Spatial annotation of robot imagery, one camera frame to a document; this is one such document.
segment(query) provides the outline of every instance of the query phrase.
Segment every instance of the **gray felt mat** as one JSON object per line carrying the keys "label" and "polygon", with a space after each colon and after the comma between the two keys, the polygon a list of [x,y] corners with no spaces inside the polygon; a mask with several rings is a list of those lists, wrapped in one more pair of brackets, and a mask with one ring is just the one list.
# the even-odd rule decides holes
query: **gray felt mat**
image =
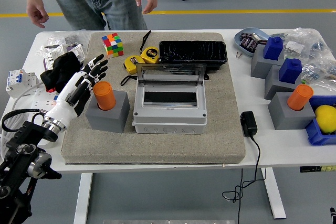
{"label": "gray felt mat", "polygon": [[[111,32],[92,34],[86,62],[106,54],[101,37]],[[128,93],[131,110],[124,133],[91,129],[82,115],[71,122],[62,145],[62,156],[67,164],[235,164],[245,157],[245,146],[240,127],[238,108],[228,63],[210,73],[205,81],[208,124],[205,133],[138,134],[132,126],[136,81],[120,82],[128,75],[123,62],[126,57],[139,55],[145,31],[120,32],[124,55],[109,59],[105,81],[114,90]],[[157,46],[162,40],[216,40],[217,33],[161,33],[152,32],[144,46]]]}

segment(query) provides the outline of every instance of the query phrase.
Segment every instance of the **yellow ball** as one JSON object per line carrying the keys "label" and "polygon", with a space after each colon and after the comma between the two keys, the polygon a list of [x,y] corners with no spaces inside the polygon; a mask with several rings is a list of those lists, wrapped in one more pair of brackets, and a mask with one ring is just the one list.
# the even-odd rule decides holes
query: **yellow ball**
{"label": "yellow ball", "polygon": [[321,105],[315,110],[316,121],[324,134],[336,131],[336,108]]}

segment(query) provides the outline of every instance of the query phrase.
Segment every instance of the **orange cylinder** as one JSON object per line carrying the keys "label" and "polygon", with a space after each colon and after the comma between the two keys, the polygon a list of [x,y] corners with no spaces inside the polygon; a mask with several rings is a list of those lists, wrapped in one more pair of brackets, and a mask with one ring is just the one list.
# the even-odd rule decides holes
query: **orange cylinder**
{"label": "orange cylinder", "polygon": [[93,93],[101,110],[110,110],[116,105],[112,86],[107,81],[100,81],[93,86]]}
{"label": "orange cylinder", "polygon": [[288,98],[287,105],[292,110],[300,111],[313,96],[314,90],[305,84],[298,85]]}

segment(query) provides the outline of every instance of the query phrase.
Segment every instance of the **white robotic hand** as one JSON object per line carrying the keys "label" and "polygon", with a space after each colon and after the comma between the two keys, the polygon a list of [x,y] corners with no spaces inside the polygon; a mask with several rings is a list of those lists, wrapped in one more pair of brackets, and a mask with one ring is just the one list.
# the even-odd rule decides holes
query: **white robotic hand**
{"label": "white robotic hand", "polygon": [[43,127],[58,134],[69,126],[72,119],[83,112],[93,86],[106,76],[105,71],[108,67],[105,65],[108,60],[98,63],[103,57],[104,55],[95,57],[72,76],[59,94],[56,105],[46,113]]}

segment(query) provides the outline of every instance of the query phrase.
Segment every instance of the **gray block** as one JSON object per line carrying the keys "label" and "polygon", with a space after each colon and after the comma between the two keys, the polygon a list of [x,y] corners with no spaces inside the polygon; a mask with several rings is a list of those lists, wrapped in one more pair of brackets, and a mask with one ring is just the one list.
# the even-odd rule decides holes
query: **gray block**
{"label": "gray block", "polygon": [[265,79],[273,65],[282,66],[284,60],[284,53],[281,52],[278,60],[264,59],[265,45],[259,44],[253,54],[251,62],[251,76]]}
{"label": "gray block", "polygon": [[117,133],[124,132],[126,120],[130,111],[127,92],[114,90],[113,93],[116,104],[114,108],[106,111],[98,108],[96,97],[92,97],[85,116],[93,130]]}
{"label": "gray block", "polygon": [[287,100],[291,95],[292,92],[276,93],[268,104],[275,130],[302,130],[315,118],[309,102],[300,111],[288,107]]}
{"label": "gray block", "polygon": [[279,81],[279,70],[281,66],[273,65],[265,80],[265,96],[266,100],[272,100],[277,92],[293,92],[297,85],[301,84],[298,78],[295,84]]}

